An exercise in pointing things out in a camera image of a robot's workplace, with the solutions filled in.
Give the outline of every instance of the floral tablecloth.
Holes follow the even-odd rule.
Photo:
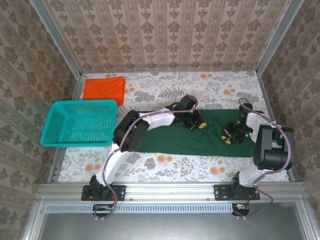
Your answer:
[[[156,111],[190,94],[200,109],[236,109],[246,97],[256,110],[267,113],[254,71],[92,73],[86,78],[126,79],[124,104],[117,107],[116,124],[129,110]],[[89,181],[110,152],[106,147],[69,147],[59,175],[60,182]],[[132,152],[120,166],[115,182],[229,182],[252,158],[191,156]],[[288,181],[285,171],[265,181]]]

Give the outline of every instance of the yellow object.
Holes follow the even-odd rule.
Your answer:
[[[207,126],[207,123],[206,123],[206,122],[203,122],[203,123],[200,124],[199,129],[203,129],[203,128],[205,128],[206,126]]]

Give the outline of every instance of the wall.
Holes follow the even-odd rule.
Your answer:
[[[0,1],[0,239],[19,239],[54,148],[39,144],[51,104],[70,99],[68,66],[29,1]]]
[[[295,131],[293,172],[320,220],[320,1],[305,0],[262,74],[277,120]]]
[[[289,0],[44,0],[82,72],[254,69]]]

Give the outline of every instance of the cable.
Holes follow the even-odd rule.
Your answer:
[[[113,201],[113,207],[111,209],[111,211],[105,216],[105,217],[99,217],[97,216],[97,210],[100,209],[100,208],[104,208],[106,206],[98,206],[94,209],[94,212],[93,212],[93,215],[95,216],[95,219],[105,219],[105,218],[108,218],[116,209],[117,207],[117,203],[118,203],[118,198],[117,198],[117,194],[116,192],[113,190],[113,188],[107,183],[106,181],[106,175],[105,175],[105,172],[106,172],[106,168],[107,168],[107,164],[110,160],[110,158],[112,157],[112,155],[114,155],[116,152],[120,151],[122,146],[124,145],[124,142],[126,140],[126,138],[128,137],[131,129],[136,125],[136,123],[138,121],[140,121],[141,119],[144,119],[144,118],[147,118],[147,117],[151,117],[151,116],[154,116],[154,115],[160,115],[160,114],[168,114],[168,113],[189,113],[189,112],[192,112],[193,110],[195,110],[198,106],[198,101],[196,101],[195,105],[190,109],[190,110],[174,110],[174,111],[171,111],[171,110],[166,110],[166,111],[155,111],[155,112],[151,112],[150,114],[146,114],[146,115],[143,115],[143,116],[140,116],[138,117],[135,121],[133,121],[133,123],[130,125],[130,127],[128,128],[128,130],[125,132],[123,138],[122,138],[122,141],[120,143],[120,146],[118,149],[114,150],[106,159],[105,163],[104,163],[104,166],[103,166],[103,170],[102,170],[102,179],[103,179],[103,183],[107,186],[107,188],[111,191],[111,194],[113,195],[114,197],[114,201]]]
[[[259,178],[257,178],[254,182],[253,182],[253,186],[254,188],[262,193],[263,195],[266,195],[267,197],[270,198],[270,203],[268,205],[266,205],[265,207],[263,207],[262,209],[260,209],[259,211],[253,213],[253,214],[250,214],[250,215],[247,215],[247,216],[243,216],[241,213],[239,213],[238,211],[234,211],[236,214],[238,214],[240,217],[243,217],[243,219],[246,219],[246,218],[251,218],[251,217],[254,217],[256,215],[258,215],[259,213],[263,212],[264,210],[268,209],[271,207],[271,205],[273,204],[274,202],[274,198],[269,195],[268,193],[260,190],[257,186],[256,186],[256,183],[259,182],[262,178],[264,178],[266,175],[270,175],[270,174],[277,174],[277,173],[280,173],[282,172],[283,170],[285,170],[287,168],[287,166],[289,165],[290,163],[290,158],[291,158],[291,145],[290,145],[290,142],[289,142],[289,139],[286,135],[286,133],[281,129],[281,127],[275,122],[275,121],[272,121],[270,118],[268,118],[265,114],[261,113],[261,112],[258,112],[258,111],[255,111],[249,107],[246,107],[243,103],[241,103],[241,100],[245,100],[247,103],[250,103],[249,100],[245,97],[241,97],[238,99],[238,103],[240,104],[240,106],[242,106],[243,108],[247,109],[248,111],[254,113],[254,114],[257,114],[259,116],[261,116],[263,119],[265,119],[267,122],[269,122],[271,125],[275,126],[279,132],[282,134],[284,140],[285,140],[285,143],[288,147],[288,155],[287,155],[287,159],[286,159],[286,162],[285,164],[283,165],[283,167],[281,167],[280,169],[276,170],[276,171],[268,171],[266,173],[264,173],[264,175],[260,176]]]

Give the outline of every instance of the green towel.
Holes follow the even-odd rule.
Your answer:
[[[236,122],[238,109],[200,110],[200,112],[207,122],[205,128],[190,132],[182,122],[157,127],[147,132],[136,151],[240,158],[253,156],[255,143],[250,137],[246,137],[241,144],[232,145],[226,144],[220,137],[228,123]]]

